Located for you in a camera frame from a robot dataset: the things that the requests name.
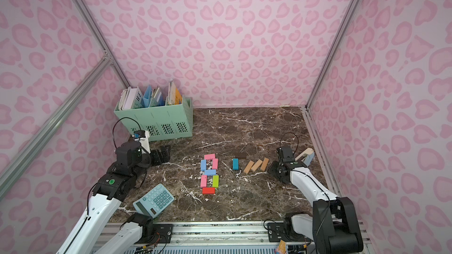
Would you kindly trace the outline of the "teal calculator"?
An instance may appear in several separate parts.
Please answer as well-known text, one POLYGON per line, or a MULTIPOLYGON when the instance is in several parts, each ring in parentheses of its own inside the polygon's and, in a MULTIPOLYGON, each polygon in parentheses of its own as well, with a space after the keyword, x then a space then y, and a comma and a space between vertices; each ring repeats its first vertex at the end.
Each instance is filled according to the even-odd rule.
POLYGON ((169 190, 160 183, 147 192, 142 198, 135 201, 133 206, 139 214, 150 216, 155 219, 165 208, 173 203, 174 200, 175 198, 169 190))

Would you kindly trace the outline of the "light blue block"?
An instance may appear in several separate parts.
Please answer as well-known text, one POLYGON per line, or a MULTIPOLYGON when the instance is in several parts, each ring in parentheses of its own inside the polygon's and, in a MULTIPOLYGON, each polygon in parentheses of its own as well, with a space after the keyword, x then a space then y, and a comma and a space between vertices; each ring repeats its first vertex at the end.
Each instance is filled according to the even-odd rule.
POLYGON ((206 176, 214 176, 216 174, 217 174, 216 169, 207 169, 204 171, 204 175, 206 175, 206 176))

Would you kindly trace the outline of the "pink block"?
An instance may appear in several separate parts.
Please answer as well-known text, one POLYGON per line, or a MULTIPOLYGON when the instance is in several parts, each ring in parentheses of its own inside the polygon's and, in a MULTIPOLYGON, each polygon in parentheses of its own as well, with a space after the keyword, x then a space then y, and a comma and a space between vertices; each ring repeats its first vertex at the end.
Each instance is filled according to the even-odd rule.
POLYGON ((204 159, 205 160, 213 160, 213 159, 215 159, 216 157, 215 157, 215 154, 207 154, 207 155, 204 155, 204 159))
POLYGON ((218 169, 218 159, 215 158, 212 160, 212 168, 211 169, 218 169))
POLYGON ((202 175, 201 176, 200 187, 202 187, 202 188, 206 188, 207 187, 207 175, 202 175))

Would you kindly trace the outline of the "wooden block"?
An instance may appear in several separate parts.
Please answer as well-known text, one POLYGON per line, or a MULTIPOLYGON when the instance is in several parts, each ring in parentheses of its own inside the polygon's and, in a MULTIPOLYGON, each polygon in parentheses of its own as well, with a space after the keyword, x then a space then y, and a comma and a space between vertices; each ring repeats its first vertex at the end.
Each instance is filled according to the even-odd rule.
POLYGON ((263 160, 262 164, 261 164, 261 167, 260 167, 261 171, 263 171, 263 172, 266 171, 266 169, 267 169, 267 167, 268 167, 268 163, 269 163, 269 159, 268 159, 268 158, 265 158, 265 159, 263 160))
POLYGON ((251 170, 251 168, 252 168, 253 166, 254 166, 254 162, 253 162, 253 161, 249 161, 248 164, 247 164, 247 166, 246 166, 245 169, 244 169, 244 173, 245 173, 245 174, 248 174, 249 171, 251 170))
POLYGON ((251 170, 255 172, 262 165, 262 160, 258 160, 252 167, 251 170))

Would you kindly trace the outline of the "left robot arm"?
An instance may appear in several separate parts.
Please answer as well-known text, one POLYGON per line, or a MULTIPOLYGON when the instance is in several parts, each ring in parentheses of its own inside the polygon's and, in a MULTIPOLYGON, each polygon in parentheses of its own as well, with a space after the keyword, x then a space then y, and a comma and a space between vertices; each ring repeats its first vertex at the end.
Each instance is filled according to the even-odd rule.
MULTIPOLYGON (((105 175, 89 190, 87 207, 58 250, 60 254, 89 254, 105 226, 129 193, 141 188, 138 179, 145 179, 148 169, 167 163, 171 147, 150 149, 148 132, 135 131, 134 139, 115 148, 115 162, 105 175)), ((171 229, 159 230, 153 224, 152 212, 143 210, 132 214, 120 230, 105 243, 100 254, 122 254, 137 242, 143 242, 143 252, 167 243, 171 229)))

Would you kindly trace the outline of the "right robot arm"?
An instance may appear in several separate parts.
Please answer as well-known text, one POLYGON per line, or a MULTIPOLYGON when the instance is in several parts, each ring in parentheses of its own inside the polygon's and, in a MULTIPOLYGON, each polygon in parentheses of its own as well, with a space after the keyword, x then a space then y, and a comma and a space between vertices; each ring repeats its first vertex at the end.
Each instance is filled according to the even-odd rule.
POLYGON ((354 203, 328 190, 295 158, 289 146, 277 149, 278 160, 269 173, 282 183, 294 185, 312 207, 311 214, 287 214, 282 223, 263 223, 270 242, 302 242, 315 254, 358 254, 364 249, 354 203))

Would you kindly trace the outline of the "teal block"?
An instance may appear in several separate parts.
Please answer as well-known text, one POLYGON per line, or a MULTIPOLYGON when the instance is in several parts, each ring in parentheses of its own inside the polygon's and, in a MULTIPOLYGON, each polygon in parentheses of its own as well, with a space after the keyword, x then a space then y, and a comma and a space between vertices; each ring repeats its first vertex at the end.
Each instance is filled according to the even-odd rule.
POLYGON ((238 158, 233 158, 233 170, 234 171, 238 171, 239 170, 239 159, 238 158))

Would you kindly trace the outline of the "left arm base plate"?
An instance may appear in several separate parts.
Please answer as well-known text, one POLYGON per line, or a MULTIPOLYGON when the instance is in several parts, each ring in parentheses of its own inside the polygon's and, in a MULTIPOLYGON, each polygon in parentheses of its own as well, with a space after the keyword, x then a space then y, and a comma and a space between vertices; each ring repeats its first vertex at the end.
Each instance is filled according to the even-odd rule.
POLYGON ((158 244, 163 245, 171 242, 173 234, 173 224, 157 223, 148 224, 142 227, 141 238, 137 241, 138 244, 158 244))

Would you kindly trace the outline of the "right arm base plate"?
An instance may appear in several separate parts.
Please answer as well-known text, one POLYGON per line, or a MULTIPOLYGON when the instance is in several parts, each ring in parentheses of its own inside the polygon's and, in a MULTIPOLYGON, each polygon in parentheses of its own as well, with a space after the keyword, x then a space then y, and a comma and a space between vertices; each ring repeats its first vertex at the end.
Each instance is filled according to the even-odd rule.
POLYGON ((291 233, 284 223, 268 221, 264 222, 264 228, 267 231, 269 242, 280 242, 281 240, 285 242, 300 242, 304 240, 301 235, 291 233))

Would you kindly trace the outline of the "red block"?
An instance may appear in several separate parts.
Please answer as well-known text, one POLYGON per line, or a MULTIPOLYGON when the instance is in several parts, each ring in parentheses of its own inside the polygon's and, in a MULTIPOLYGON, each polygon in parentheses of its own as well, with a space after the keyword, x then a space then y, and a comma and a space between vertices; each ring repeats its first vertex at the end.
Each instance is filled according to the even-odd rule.
POLYGON ((211 188, 207 188, 207 187, 202 188, 202 194, 203 195, 214 195, 215 192, 216 192, 216 188, 213 188, 213 187, 211 187, 211 188))

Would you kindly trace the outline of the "green block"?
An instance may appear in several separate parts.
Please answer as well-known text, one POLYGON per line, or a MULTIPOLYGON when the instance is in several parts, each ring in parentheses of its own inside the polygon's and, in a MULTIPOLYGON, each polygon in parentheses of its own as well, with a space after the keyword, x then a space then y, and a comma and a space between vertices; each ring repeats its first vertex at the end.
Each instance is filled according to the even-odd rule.
POLYGON ((219 176, 218 175, 214 175, 213 176, 213 187, 214 188, 218 188, 219 187, 219 176))

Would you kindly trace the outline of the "pink block top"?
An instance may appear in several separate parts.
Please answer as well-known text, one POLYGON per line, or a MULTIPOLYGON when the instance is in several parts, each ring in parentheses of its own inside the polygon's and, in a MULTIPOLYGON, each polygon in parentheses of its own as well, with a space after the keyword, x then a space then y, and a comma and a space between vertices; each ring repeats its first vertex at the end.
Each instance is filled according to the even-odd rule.
POLYGON ((205 160, 213 160, 213 159, 215 159, 216 157, 215 157, 215 154, 207 154, 207 155, 204 155, 204 159, 205 160))

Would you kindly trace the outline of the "dark brown block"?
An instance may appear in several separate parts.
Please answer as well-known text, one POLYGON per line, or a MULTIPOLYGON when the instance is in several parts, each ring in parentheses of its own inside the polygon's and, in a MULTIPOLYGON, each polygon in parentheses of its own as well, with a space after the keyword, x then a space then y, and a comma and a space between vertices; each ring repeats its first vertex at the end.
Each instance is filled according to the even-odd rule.
POLYGON ((247 154, 246 153, 236 153, 235 154, 235 158, 246 159, 247 158, 247 154))

